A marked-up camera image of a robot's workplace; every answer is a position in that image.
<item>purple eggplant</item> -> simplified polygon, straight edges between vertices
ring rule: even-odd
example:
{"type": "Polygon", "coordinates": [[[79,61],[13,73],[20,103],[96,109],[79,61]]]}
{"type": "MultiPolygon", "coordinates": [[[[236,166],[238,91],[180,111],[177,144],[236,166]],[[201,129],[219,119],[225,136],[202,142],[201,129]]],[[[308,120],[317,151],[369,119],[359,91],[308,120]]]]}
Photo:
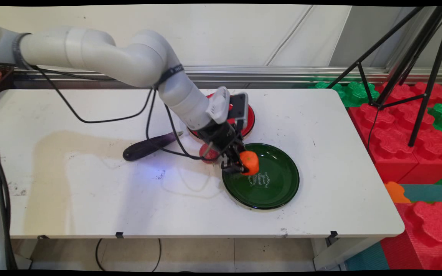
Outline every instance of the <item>purple eggplant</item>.
{"type": "MultiPolygon", "coordinates": [[[[177,135],[181,136],[184,132],[178,131],[177,135]]],[[[154,143],[154,145],[158,147],[166,147],[167,145],[170,145],[172,142],[176,140],[175,133],[170,132],[165,135],[161,135],[154,138],[149,138],[151,142],[154,143]]],[[[133,145],[130,145],[128,148],[124,150],[124,153],[122,154],[122,157],[126,161],[136,161],[138,159],[141,159],[145,156],[148,156],[152,154],[153,152],[157,151],[158,149],[151,145],[151,143],[148,140],[141,141],[139,143],[135,143],[133,145]]]]}

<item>carrot piece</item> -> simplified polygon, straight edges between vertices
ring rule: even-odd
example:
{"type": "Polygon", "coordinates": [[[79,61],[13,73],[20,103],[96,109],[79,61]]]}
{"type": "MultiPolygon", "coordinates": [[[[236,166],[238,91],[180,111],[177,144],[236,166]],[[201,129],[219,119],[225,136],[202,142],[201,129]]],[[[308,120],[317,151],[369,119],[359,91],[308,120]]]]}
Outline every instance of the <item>carrot piece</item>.
{"type": "Polygon", "coordinates": [[[242,175],[254,175],[258,173],[258,156],[253,151],[240,152],[240,160],[242,164],[249,169],[248,172],[243,172],[242,175]]]}

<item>red foam block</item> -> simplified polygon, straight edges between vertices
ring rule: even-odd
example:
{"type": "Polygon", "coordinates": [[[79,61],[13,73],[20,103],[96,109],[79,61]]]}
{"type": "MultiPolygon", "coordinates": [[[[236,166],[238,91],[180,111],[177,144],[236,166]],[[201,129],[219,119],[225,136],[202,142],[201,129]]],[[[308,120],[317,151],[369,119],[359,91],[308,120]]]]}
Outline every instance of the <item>red foam block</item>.
{"type": "MultiPolygon", "coordinates": [[[[387,84],[388,82],[385,82],[382,85],[377,86],[376,91],[378,91],[379,93],[383,92],[383,89],[386,87],[387,84]]],[[[410,90],[410,86],[408,86],[407,84],[396,84],[391,93],[388,94],[388,99],[386,99],[386,102],[384,102],[384,104],[390,104],[396,101],[405,100],[415,95],[416,94],[410,90]]]]}
{"type": "MultiPolygon", "coordinates": [[[[358,108],[349,108],[348,112],[364,146],[367,146],[376,108],[363,103],[358,108]]],[[[384,183],[398,182],[419,163],[394,121],[395,117],[387,109],[379,111],[369,145],[369,154],[384,183]]]]}
{"type": "MultiPolygon", "coordinates": [[[[373,121],[376,117],[376,108],[367,103],[363,103],[358,108],[349,108],[348,113],[361,137],[361,140],[367,145],[369,131],[371,126],[373,126],[373,121]]],[[[388,110],[381,110],[378,113],[373,129],[390,129],[393,127],[394,121],[395,118],[388,112],[388,110]]]]}
{"type": "MultiPolygon", "coordinates": [[[[425,84],[424,82],[417,82],[416,85],[410,87],[410,90],[414,94],[420,95],[425,93],[426,87],[427,84],[425,84]]],[[[442,85],[440,84],[433,85],[433,91],[431,93],[431,96],[429,97],[427,107],[432,108],[437,103],[442,104],[442,85]]]]}
{"type": "Polygon", "coordinates": [[[414,156],[419,162],[400,184],[435,184],[442,179],[442,132],[436,129],[419,131],[414,146],[414,156]]]}
{"type": "MultiPolygon", "coordinates": [[[[408,137],[414,129],[420,106],[421,104],[418,101],[412,101],[396,105],[394,109],[390,110],[390,113],[395,116],[395,126],[399,131],[407,134],[408,137]]],[[[433,129],[433,122],[434,117],[425,112],[419,132],[433,129]]]]}
{"type": "Polygon", "coordinates": [[[442,270],[442,202],[395,206],[405,231],[381,241],[390,269],[442,270]]]}
{"type": "Polygon", "coordinates": [[[413,150],[407,146],[407,137],[395,128],[373,129],[369,154],[384,182],[397,182],[417,166],[413,150]]]}

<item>white table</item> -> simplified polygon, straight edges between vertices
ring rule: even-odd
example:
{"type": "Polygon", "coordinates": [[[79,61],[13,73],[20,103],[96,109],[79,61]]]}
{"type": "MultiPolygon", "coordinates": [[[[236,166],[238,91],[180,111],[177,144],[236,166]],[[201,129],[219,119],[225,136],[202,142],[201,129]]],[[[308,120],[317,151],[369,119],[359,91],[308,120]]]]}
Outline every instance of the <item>white table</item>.
{"type": "MultiPolygon", "coordinates": [[[[284,150],[300,173],[296,196],[275,210],[251,210],[232,199],[219,166],[165,152],[125,161],[123,150],[145,140],[149,108],[125,121],[84,124],[54,90],[2,92],[0,151],[11,193],[11,237],[115,238],[122,232],[124,238],[326,238],[337,231],[345,239],[329,248],[324,239],[314,240],[315,266],[325,269],[404,231],[335,91],[244,91],[256,115],[244,142],[284,150]]],[[[147,95],[62,92],[87,120],[134,114],[147,95]]],[[[170,131],[157,97],[149,135],[170,131]]],[[[191,154],[202,145],[188,132],[181,141],[191,154]]],[[[176,143],[167,148],[180,151],[176,143]]]]}

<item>green plate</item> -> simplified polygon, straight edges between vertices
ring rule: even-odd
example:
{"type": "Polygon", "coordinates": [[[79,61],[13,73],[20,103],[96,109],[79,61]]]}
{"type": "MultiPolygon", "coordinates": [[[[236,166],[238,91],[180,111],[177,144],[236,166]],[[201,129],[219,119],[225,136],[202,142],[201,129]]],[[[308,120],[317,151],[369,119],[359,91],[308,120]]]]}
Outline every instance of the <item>green plate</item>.
{"type": "Polygon", "coordinates": [[[256,209],[274,209],[293,199],[300,186],[300,175],[293,160],[277,147],[253,143],[245,145],[257,154],[256,175],[223,172],[228,192],[242,204],[256,209]]]}

